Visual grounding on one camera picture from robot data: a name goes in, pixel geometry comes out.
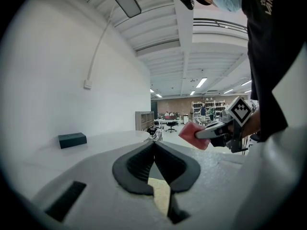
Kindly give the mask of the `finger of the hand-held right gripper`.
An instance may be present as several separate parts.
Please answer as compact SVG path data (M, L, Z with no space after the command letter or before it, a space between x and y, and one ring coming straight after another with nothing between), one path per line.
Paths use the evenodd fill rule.
M231 132L229 127L232 124L224 122L215 122L209 124L205 129L197 131L195 137L198 139L214 139L214 138L223 138L230 139Z

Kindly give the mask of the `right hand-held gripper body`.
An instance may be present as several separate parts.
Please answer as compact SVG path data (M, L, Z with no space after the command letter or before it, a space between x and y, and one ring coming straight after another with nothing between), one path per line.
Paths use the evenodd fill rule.
M251 114L252 109L245 100L242 97L235 98L213 124L217 137L211 138L211 144L214 147L227 147L232 153L244 153L247 148L242 141L243 126Z

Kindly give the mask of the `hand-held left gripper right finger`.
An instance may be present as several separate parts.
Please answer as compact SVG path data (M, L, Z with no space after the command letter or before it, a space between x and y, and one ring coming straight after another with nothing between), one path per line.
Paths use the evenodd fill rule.
M168 142L154 144L156 171L168 182L171 217L156 230L237 230L240 195L233 183L244 157Z

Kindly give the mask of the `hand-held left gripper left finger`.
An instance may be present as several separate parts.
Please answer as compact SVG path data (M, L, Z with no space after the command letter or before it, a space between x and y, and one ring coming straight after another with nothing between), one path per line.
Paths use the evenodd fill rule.
M166 230L172 222L148 184L153 149L147 141L87 157L45 185L33 204L57 229Z

